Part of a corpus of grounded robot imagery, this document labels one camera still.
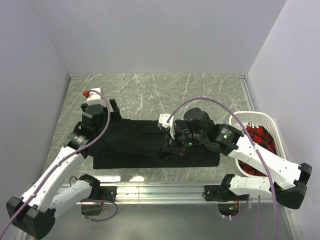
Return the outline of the black long sleeve shirt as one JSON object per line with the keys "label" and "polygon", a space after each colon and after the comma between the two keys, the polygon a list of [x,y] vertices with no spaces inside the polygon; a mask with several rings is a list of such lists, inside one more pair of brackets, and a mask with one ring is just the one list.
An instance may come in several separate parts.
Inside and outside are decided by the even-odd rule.
{"label": "black long sleeve shirt", "polygon": [[166,131],[155,120],[112,121],[87,154],[94,169],[217,167],[220,156],[204,146],[178,153],[166,147]]}

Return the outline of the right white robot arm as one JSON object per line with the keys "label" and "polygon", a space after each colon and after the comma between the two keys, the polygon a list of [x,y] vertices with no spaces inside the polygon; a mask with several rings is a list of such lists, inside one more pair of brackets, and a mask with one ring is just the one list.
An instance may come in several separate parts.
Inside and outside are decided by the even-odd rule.
{"label": "right white robot arm", "polygon": [[209,115],[195,107],[182,120],[162,113],[158,127],[168,131],[166,142],[180,156],[195,147],[214,154],[235,158],[255,168],[265,176],[243,177],[226,174],[220,185],[206,185],[207,201],[228,202],[237,196],[275,196],[275,200],[290,209],[301,207],[307,191],[312,167],[293,163],[263,148],[257,140],[250,141],[242,131],[229,124],[215,124]]}

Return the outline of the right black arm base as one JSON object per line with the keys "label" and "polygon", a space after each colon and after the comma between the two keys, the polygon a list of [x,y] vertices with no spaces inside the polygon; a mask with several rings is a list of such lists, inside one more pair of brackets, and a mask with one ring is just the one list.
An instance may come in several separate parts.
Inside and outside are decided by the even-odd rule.
{"label": "right black arm base", "polygon": [[207,201],[224,202],[226,197],[220,185],[205,185],[202,197]]}

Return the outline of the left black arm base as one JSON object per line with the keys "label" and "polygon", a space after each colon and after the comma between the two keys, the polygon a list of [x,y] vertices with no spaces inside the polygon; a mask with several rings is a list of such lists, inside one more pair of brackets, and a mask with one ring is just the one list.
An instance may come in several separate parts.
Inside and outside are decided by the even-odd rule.
{"label": "left black arm base", "polygon": [[117,187],[112,186],[101,186],[99,190],[99,196],[101,200],[114,202],[117,196]]}

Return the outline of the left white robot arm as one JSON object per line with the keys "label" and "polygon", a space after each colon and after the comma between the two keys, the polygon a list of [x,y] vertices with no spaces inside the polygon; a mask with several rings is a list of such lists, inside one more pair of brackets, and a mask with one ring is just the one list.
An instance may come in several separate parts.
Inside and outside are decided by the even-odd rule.
{"label": "left white robot arm", "polygon": [[78,202],[115,202],[116,190],[113,189],[113,194],[108,196],[102,190],[100,181],[88,174],[82,175],[75,184],[58,193],[64,179],[78,164],[87,156],[96,157],[102,150],[102,137],[112,116],[121,116],[114,99],[105,101],[104,105],[87,105],[85,112],[102,114],[104,128],[100,134],[95,134],[94,129],[89,133],[72,132],[66,145],[39,180],[21,197],[13,196],[6,203],[10,217],[8,224],[37,240],[43,239],[53,228],[56,219]]}

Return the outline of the red black plaid shirt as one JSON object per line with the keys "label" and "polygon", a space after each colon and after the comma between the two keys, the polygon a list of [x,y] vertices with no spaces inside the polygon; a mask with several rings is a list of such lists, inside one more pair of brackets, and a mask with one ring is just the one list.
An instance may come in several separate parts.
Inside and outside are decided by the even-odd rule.
{"label": "red black plaid shirt", "polygon": [[[246,130],[248,131],[249,135],[251,136],[252,140],[257,143],[259,146],[265,148],[266,150],[272,152],[273,154],[277,155],[275,141],[272,135],[262,126],[257,125],[251,122],[248,122],[246,125]],[[240,168],[249,175],[265,177],[266,175],[262,172],[258,171],[257,169],[253,168],[252,166],[238,160]]]}

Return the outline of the aluminium mounting rail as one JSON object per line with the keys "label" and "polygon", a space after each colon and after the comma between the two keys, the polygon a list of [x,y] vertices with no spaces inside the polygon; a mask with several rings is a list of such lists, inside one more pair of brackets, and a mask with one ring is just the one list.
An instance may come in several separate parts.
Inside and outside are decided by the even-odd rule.
{"label": "aluminium mounting rail", "polygon": [[[253,185],[253,180],[247,180],[240,177],[235,181],[235,187],[222,187],[213,183],[194,183],[194,182],[110,182],[101,183],[102,186],[116,186],[117,193],[115,203],[117,204],[198,204],[207,202],[203,198],[205,185],[218,185],[223,189],[225,201],[210,202],[226,202],[231,203],[239,196],[240,201],[246,201],[254,196],[271,199],[270,185],[267,179],[256,178],[257,185]],[[93,200],[100,200],[99,193],[95,193]]]}

